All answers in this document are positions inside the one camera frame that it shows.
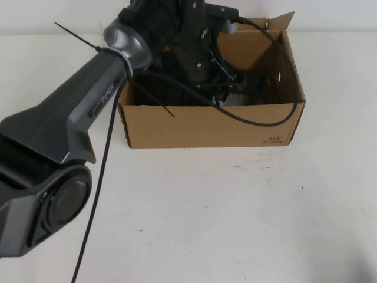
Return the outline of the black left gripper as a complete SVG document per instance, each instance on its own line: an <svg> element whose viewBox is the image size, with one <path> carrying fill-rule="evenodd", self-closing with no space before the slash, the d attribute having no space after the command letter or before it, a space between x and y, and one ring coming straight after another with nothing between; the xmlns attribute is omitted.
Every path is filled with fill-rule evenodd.
<svg viewBox="0 0 377 283"><path fill-rule="evenodd" d="M217 37L234 31L234 9L204 1L179 1L178 15L181 25L169 48L185 80L192 84L217 81L214 69L218 67L233 81L234 71L224 62Z"/></svg>

